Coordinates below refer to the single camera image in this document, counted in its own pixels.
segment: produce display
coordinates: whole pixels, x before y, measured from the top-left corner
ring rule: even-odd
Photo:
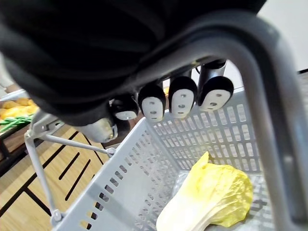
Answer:
[[[229,165],[208,163],[206,152],[159,215],[157,231],[204,231],[244,220],[253,201],[248,176]]]
[[[31,99],[20,98],[14,101],[6,101],[0,109],[0,118],[29,116],[38,110],[38,106]]]

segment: wooden floor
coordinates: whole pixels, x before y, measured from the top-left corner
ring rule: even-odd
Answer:
[[[82,133],[69,126],[55,135],[89,144]],[[91,144],[102,147],[100,143]],[[108,160],[102,153],[47,141],[37,147],[37,152],[61,211],[69,208]],[[51,230],[48,203],[28,155],[0,178],[0,230]]]

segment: yellow cabbage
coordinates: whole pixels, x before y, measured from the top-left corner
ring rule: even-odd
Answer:
[[[204,231],[245,219],[253,198],[248,176],[229,165],[208,163],[208,152],[192,167],[178,193],[159,215],[157,231]]]

